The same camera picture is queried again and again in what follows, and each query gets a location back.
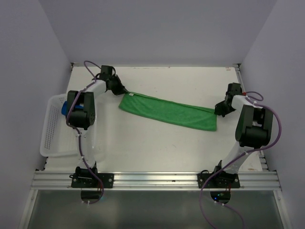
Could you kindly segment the green towel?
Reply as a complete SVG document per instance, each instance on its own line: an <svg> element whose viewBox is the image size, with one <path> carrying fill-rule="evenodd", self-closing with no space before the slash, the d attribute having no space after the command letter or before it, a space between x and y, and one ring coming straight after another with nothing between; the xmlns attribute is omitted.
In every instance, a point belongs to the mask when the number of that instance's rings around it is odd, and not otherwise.
<svg viewBox="0 0 305 229"><path fill-rule="evenodd" d="M216 131L214 109L168 101L144 94L125 94L119 108L133 115L187 128Z"/></svg>

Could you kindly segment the blue towel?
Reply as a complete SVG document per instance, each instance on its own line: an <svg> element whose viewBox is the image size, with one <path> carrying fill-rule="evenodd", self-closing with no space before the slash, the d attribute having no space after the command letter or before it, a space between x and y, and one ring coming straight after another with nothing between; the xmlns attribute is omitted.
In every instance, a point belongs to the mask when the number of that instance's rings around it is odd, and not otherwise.
<svg viewBox="0 0 305 229"><path fill-rule="evenodd" d="M82 106L82 105L75 105L75 108L77 108L77 109L83 109L83 106ZM68 112L69 112L69 111L67 110L67 101L65 101L65 102L63 103L62 108L61 108L61 114L64 115L64 116L67 116Z"/></svg>

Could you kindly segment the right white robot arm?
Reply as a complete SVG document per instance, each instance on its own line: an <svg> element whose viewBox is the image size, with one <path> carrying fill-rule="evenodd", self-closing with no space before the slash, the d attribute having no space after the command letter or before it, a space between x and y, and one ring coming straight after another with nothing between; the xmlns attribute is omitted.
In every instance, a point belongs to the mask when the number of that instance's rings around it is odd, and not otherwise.
<svg viewBox="0 0 305 229"><path fill-rule="evenodd" d="M259 106L254 98L242 91L239 83L228 84L225 99L215 105L214 113L225 117L234 111L240 115L235 130L235 144L214 169L212 181L217 187L224 187L229 182L229 176L238 173L249 155L268 146L271 139L273 112Z"/></svg>

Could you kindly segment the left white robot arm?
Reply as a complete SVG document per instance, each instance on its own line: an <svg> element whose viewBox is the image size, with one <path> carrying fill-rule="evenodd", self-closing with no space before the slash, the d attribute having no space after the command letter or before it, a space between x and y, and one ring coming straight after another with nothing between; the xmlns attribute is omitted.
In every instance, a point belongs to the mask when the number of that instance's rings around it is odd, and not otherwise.
<svg viewBox="0 0 305 229"><path fill-rule="evenodd" d="M76 173L84 173L82 181L88 187L98 184L99 175L94 158L93 140L96 128L96 99L107 91L114 95L128 93L113 66L102 65L91 82L79 91L67 93L66 125L75 131L80 163Z"/></svg>

